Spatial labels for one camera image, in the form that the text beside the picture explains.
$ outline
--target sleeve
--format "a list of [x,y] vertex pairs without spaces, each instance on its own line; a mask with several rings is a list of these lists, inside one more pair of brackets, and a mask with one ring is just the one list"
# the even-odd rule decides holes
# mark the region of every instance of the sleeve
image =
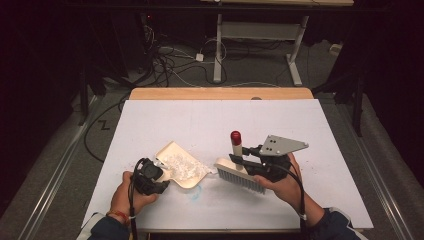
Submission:
[[309,229],[309,236],[313,240],[366,240],[367,238],[353,229],[348,215],[337,208],[324,208],[322,219]]
[[77,240],[128,240],[128,228],[112,217],[95,213],[84,225]]

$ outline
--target hand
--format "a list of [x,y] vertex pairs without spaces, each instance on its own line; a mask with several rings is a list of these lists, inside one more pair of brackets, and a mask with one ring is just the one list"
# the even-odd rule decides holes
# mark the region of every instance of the hand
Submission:
[[[287,155],[290,158],[290,162],[292,164],[290,171],[294,173],[294,175],[297,175],[299,180],[302,181],[302,174],[299,169],[299,164],[297,164],[293,153],[288,153]],[[294,209],[296,209],[296,211],[299,210],[300,187],[292,176],[287,175],[286,178],[275,183],[259,175],[255,175],[253,179],[262,187],[273,190],[278,198],[290,204]]]
[[[297,175],[299,180],[302,182],[302,175],[300,172],[299,164],[297,164],[296,159],[292,153],[287,154],[290,158],[292,166],[290,171]],[[290,204],[293,209],[299,213],[300,211],[300,187],[296,180],[290,175],[287,175],[286,178],[281,179],[278,182],[271,182],[268,179],[255,175],[253,179],[262,187],[273,190],[275,195],[281,200]],[[312,227],[316,225],[320,219],[324,216],[324,209],[318,205],[306,192],[304,196],[305,202],[305,214],[307,216],[306,226]]]
[[[112,202],[110,204],[110,210],[120,211],[126,214],[127,216],[130,215],[130,202],[128,199],[128,188],[131,183],[131,176],[132,176],[132,172],[126,171],[122,174],[122,183],[118,186],[115,193],[113,194]],[[140,194],[139,192],[135,190],[134,196],[133,196],[133,206],[134,206],[135,214],[137,215],[144,206],[155,202],[158,199],[158,197],[159,195],[156,193],[147,196],[147,195]],[[125,219],[122,219],[122,217],[117,216],[115,214],[110,214],[109,216],[117,219],[121,223],[125,222]]]

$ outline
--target white metal frame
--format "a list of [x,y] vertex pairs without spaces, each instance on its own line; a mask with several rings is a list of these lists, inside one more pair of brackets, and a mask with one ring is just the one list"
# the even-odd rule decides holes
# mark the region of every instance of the white metal frame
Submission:
[[286,55],[286,61],[294,85],[297,87],[302,86],[302,80],[300,79],[295,60],[302,43],[308,19],[309,16],[304,16],[300,24],[223,22],[222,14],[218,14],[213,81],[215,83],[221,82],[221,65],[223,60],[221,51],[222,38],[295,40],[293,51],[291,54]]

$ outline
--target person's right hand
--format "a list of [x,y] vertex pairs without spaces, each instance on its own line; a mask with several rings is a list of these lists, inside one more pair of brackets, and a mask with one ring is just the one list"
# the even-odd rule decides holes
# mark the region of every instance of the person's right hand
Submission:
[[[299,180],[302,181],[302,174],[300,173],[299,164],[297,164],[296,159],[293,153],[287,154],[292,163],[290,171],[297,175]],[[287,175],[286,178],[281,179],[278,182],[271,182],[268,179],[255,175],[253,179],[262,187],[273,190],[275,195],[281,200],[290,204],[296,211],[299,211],[300,208],[300,187],[296,180],[292,176]]]

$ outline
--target white paper sheet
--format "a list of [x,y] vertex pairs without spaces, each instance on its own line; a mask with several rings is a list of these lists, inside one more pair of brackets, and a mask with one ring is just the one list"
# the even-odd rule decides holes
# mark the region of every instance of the white paper sheet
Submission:
[[[97,186],[84,218],[109,210],[123,171],[170,141],[213,168],[232,152],[230,133],[240,131],[243,146],[263,144],[267,135],[304,141],[295,152],[304,188],[323,207],[337,207],[355,228],[372,222],[317,100],[131,100],[125,103]],[[208,174],[195,188],[172,183],[137,217],[143,230],[299,229],[292,208],[267,190],[265,195]]]

